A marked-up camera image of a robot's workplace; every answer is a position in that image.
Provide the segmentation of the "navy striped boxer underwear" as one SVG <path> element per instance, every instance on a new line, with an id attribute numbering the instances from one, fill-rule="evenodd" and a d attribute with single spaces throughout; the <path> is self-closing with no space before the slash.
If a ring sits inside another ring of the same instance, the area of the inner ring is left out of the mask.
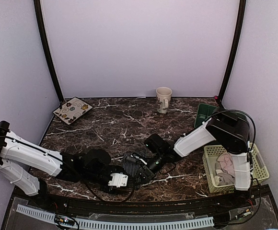
<path id="1" fill-rule="evenodd" d="M 122 167 L 126 173 L 131 175 L 136 181 L 136 190 L 141 188 L 139 184 L 141 179 L 138 178 L 137 173 L 140 167 L 145 163 L 147 163 L 147 154 L 145 151 L 139 152 L 126 152 L 123 155 L 122 159 Z"/>

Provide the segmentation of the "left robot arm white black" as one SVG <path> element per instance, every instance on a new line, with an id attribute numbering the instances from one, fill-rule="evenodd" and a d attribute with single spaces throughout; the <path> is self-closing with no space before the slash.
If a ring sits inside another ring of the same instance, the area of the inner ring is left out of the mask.
<path id="1" fill-rule="evenodd" d="M 97 183 L 107 193 L 124 188 L 135 190 L 133 176 L 122 167 L 112 165 L 106 151 L 93 149 L 85 155 L 76 156 L 45 149 L 16 135 L 9 125 L 6 121 L 0 122 L 0 174 L 27 196 L 34 196 L 41 208 L 49 209 L 53 205 L 53 197 L 47 194 L 46 182 L 31 175 L 21 164 L 60 180 Z"/>

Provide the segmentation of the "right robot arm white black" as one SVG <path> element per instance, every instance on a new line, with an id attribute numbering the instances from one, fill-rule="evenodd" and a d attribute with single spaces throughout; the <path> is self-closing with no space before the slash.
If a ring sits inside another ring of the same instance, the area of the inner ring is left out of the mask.
<path id="1" fill-rule="evenodd" d="M 230 204 L 240 208 L 248 201 L 247 190 L 253 183 L 252 153 L 256 152 L 256 135 L 250 135 L 251 130 L 256 130 L 256 127 L 247 113 L 217 108 L 200 126 L 182 134 L 174 144 L 169 144 L 158 134 L 152 134 L 144 144 L 154 157 L 139 168 L 135 177 L 140 184 L 147 184 L 166 164 L 175 164 L 203 148 L 202 160 L 207 171 L 209 191 L 238 190 L 231 196 Z"/>

